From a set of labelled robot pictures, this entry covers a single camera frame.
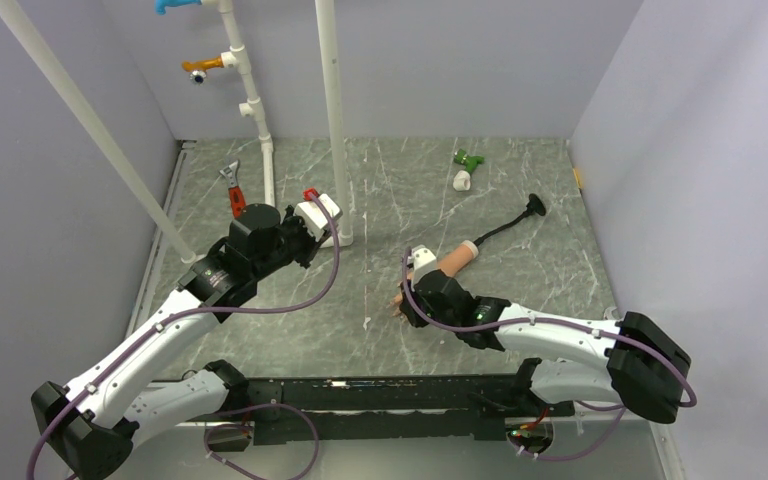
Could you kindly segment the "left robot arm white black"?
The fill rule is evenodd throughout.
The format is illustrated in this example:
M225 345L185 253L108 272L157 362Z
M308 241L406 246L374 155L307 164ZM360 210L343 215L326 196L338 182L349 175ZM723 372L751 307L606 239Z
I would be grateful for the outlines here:
M226 361L151 391L149 384L183 350L216 329L257 294L261 280L296 263L309 267L337 233L340 207L326 194L284 212L249 204L227 236L191 265L160 308L103 360L61 386L43 383L31 397L40 430L25 476L33 478L50 446L80 479L105 479L132 452L182 422L217 414L239 417L248 381Z

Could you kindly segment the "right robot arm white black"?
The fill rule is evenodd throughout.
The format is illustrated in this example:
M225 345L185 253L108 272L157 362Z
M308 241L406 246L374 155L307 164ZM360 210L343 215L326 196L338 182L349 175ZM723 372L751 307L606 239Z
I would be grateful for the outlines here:
M691 357L648 316L575 319L509 300L473 296L440 270L405 277L400 309L417 328L433 325L474 349L523 356L522 381L511 388L517 411L549 404L618 404L659 424L672 424L698 396L688 381Z

